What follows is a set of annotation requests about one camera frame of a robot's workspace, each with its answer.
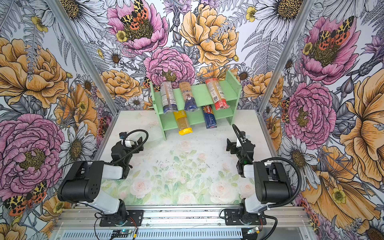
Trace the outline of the blue Barilla spaghetti box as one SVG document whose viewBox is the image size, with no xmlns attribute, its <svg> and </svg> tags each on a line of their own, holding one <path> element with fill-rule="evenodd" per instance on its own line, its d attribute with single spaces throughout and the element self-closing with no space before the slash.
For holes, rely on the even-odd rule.
<svg viewBox="0 0 384 240">
<path fill-rule="evenodd" d="M 203 106 L 203 115 L 207 129 L 217 128 L 217 121 L 211 106 Z"/>
</svg>

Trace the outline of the red white label spaghetti bag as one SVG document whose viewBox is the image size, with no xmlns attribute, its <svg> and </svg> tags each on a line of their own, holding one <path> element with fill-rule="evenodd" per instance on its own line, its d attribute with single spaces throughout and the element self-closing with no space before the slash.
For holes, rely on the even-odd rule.
<svg viewBox="0 0 384 240">
<path fill-rule="evenodd" d="M 208 79 L 206 80 L 206 85 L 211 94 L 216 110 L 228 109 L 230 106 L 227 104 L 227 100 L 219 80 L 216 78 Z"/>
</svg>

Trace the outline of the yellow Pastatime spaghetti bag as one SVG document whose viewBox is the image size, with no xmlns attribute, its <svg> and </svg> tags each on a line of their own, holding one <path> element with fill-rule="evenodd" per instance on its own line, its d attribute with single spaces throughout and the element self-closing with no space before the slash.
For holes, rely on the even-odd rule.
<svg viewBox="0 0 384 240">
<path fill-rule="evenodd" d="M 184 136 L 193 133 L 185 110 L 173 112 L 173 114 L 179 128 L 179 135 Z"/>
</svg>

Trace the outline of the yellow blue spaghetti bag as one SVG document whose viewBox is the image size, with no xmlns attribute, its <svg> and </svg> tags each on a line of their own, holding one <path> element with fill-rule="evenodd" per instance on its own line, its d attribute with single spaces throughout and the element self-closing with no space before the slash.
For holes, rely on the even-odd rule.
<svg viewBox="0 0 384 240">
<path fill-rule="evenodd" d="M 185 102 L 184 110 L 186 112 L 198 111 L 199 107 L 192 93 L 191 84 L 189 82 L 179 82 L 179 88 Z"/>
</svg>

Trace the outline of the clear grey label spaghetti bag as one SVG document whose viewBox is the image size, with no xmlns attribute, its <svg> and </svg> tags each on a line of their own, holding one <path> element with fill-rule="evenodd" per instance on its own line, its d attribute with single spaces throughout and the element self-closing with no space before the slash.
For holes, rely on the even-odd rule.
<svg viewBox="0 0 384 240">
<path fill-rule="evenodd" d="M 161 98 L 164 114 L 178 111 L 178 106 L 174 97 L 174 91 L 171 82 L 163 82 L 161 84 Z"/>
</svg>

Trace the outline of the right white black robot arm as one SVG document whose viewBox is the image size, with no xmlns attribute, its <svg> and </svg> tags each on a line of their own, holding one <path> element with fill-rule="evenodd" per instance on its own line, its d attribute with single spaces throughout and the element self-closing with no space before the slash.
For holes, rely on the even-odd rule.
<svg viewBox="0 0 384 240">
<path fill-rule="evenodd" d="M 254 181 L 251 196 L 243 198 L 238 209 L 224 209 L 227 226 L 261 225 L 266 223 L 262 214 L 276 204 L 288 204 L 293 196 L 283 160 L 277 157 L 253 160 L 255 145 L 249 140 L 227 140 L 226 151 L 238 157 L 237 171 L 242 178 Z"/>
</svg>

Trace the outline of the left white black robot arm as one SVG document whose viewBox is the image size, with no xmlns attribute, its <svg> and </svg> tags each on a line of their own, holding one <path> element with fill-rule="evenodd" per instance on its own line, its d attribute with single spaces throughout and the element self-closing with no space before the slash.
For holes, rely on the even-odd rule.
<svg viewBox="0 0 384 240">
<path fill-rule="evenodd" d="M 109 196 L 101 189 L 103 180 L 124 180 L 132 166 L 133 154 L 144 150 L 147 139 L 136 142 L 121 139 L 112 147 L 109 163 L 104 161 L 74 162 L 60 184 L 57 195 L 60 201 L 81 203 L 101 212 L 110 224 L 122 226 L 129 220 L 129 213 L 121 199 Z"/>
</svg>

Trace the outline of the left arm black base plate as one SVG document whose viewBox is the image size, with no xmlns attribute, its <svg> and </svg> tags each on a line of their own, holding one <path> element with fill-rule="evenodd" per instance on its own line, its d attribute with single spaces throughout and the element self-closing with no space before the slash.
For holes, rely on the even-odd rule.
<svg viewBox="0 0 384 240">
<path fill-rule="evenodd" d="M 100 227 L 140 227 L 143 220 L 143 210 L 127 210 L 123 216 L 118 213 L 102 217 Z"/>
</svg>

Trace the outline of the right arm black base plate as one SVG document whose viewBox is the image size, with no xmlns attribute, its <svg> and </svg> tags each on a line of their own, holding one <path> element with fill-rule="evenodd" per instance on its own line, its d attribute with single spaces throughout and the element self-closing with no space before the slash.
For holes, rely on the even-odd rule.
<svg viewBox="0 0 384 240">
<path fill-rule="evenodd" d="M 245 226 L 245 225 L 266 225 L 267 221 L 264 216 L 258 214 L 250 214 L 239 209 L 223 209 L 220 217 L 225 220 L 227 226 Z"/>
</svg>

